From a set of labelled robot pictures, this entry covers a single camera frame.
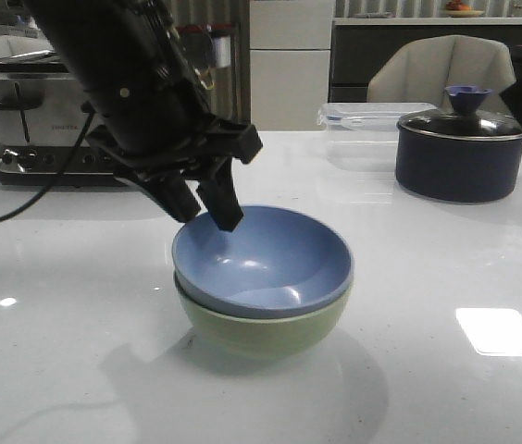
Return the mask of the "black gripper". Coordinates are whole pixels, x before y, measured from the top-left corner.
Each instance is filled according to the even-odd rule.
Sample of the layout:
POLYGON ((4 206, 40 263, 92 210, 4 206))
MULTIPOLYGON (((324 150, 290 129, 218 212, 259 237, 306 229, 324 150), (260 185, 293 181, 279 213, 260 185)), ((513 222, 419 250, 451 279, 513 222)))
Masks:
POLYGON ((254 125, 210 113, 99 115, 85 141, 111 161, 116 180, 131 185, 177 222, 201 211, 184 179, 198 180, 197 193, 217 227, 236 229, 243 217, 234 189, 232 160, 248 164, 262 142, 254 125))

